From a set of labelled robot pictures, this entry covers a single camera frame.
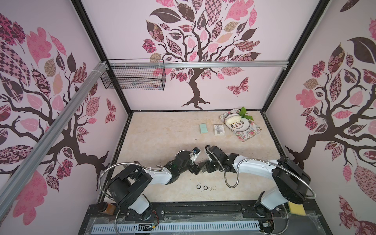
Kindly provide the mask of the clear plastic ring bag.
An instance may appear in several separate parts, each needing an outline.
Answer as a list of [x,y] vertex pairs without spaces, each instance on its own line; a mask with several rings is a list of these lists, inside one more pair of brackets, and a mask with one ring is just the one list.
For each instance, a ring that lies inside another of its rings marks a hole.
[[224,128],[223,124],[215,124],[214,125],[214,135],[215,136],[225,135],[225,128]]

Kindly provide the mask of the mint green box lid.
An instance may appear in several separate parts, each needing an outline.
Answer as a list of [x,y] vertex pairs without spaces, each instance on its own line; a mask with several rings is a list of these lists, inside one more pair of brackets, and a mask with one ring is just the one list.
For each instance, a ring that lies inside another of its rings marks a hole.
[[199,128],[201,134],[208,133],[207,125],[205,123],[199,124]]

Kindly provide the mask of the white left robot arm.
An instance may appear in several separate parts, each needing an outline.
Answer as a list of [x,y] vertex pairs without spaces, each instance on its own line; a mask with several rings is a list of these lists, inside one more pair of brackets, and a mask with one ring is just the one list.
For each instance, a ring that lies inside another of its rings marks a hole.
[[138,162],[123,163],[125,168],[108,182],[110,199],[116,202],[121,211],[134,210],[141,220],[148,220],[153,206],[144,195],[145,189],[150,185],[172,184],[187,171],[198,175],[200,167],[196,160],[200,152],[197,147],[193,150],[181,150],[174,160],[157,169],[142,166]]

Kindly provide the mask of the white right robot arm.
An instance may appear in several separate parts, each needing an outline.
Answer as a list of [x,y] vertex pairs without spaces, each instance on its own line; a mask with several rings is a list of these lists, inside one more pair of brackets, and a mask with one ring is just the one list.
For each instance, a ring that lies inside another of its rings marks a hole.
[[287,202],[302,205],[307,199],[315,199],[317,194],[310,186],[311,178],[296,163],[282,156],[278,160],[246,158],[239,154],[227,155],[218,146],[205,146],[208,160],[205,167],[208,173],[221,171],[224,182],[230,189],[239,185],[240,174],[247,173],[274,181],[275,187],[260,193],[252,210],[259,217],[266,217],[278,206]]

